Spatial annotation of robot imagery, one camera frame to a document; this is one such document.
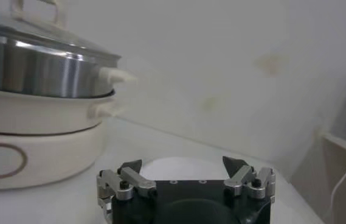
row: cream cooker base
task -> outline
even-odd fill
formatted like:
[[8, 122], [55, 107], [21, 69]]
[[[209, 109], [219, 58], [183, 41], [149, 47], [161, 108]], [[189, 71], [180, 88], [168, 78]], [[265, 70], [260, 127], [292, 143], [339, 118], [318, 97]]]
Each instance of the cream cooker base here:
[[106, 125], [52, 136], [0, 135], [0, 189], [36, 186], [89, 167], [106, 145]]

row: white wall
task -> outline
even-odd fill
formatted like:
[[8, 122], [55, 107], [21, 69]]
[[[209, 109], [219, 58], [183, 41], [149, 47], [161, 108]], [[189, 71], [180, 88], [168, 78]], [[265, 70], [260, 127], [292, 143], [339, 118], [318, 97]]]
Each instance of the white wall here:
[[267, 160], [287, 177], [346, 92], [346, 0], [66, 2], [67, 28], [140, 78], [117, 91], [131, 103], [125, 119]]

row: white cable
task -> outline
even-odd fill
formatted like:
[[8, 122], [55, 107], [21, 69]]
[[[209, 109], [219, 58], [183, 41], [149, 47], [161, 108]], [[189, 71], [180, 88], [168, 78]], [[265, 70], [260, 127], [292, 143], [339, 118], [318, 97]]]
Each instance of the white cable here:
[[328, 208], [328, 210], [325, 212], [324, 216], [323, 216], [323, 220], [325, 220], [330, 214], [331, 211], [333, 209], [333, 202], [334, 202], [334, 198], [337, 192], [337, 189], [339, 188], [339, 186], [343, 183], [343, 181], [346, 179], [346, 173], [343, 175], [343, 177], [336, 183], [335, 187], [332, 190], [331, 193], [331, 203], [330, 203], [330, 207]]

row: pot handle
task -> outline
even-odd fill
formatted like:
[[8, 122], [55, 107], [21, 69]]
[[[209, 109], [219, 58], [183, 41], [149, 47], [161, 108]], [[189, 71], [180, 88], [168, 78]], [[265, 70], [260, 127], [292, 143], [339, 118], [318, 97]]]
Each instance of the pot handle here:
[[125, 107], [116, 100], [93, 104], [89, 108], [89, 118], [114, 117], [125, 111]]
[[99, 80], [113, 85], [120, 82], [133, 82], [136, 81], [137, 78], [128, 71], [118, 68], [102, 67], [99, 71]]
[[23, 20], [25, 22], [31, 23], [43, 29], [52, 30], [53, 26], [55, 28], [63, 29], [66, 23], [66, 11], [63, 4], [61, 4], [60, 0], [39, 0], [39, 1], [55, 6], [55, 17], [53, 22], [43, 21], [37, 16], [26, 13], [23, 10], [24, 0], [10, 1], [10, 14], [12, 18]]

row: white table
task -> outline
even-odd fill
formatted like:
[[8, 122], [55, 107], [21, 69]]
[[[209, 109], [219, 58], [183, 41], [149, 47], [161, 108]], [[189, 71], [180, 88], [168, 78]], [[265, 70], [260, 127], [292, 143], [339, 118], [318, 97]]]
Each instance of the white table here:
[[[97, 206], [95, 176], [102, 169], [116, 170], [123, 162], [135, 159], [147, 163], [167, 156], [188, 156], [222, 164], [224, 155], [244, 159], [258, 169], [271, 167], [257, 159], [120, 119], [108, 122], [107, 138], [107, 149], [96, 163], [74, 177], [44, 186], [0, 191], [0, 223], [104, 223]], [[274, 223], [322, 224], [296, 190], [276, 174]]]

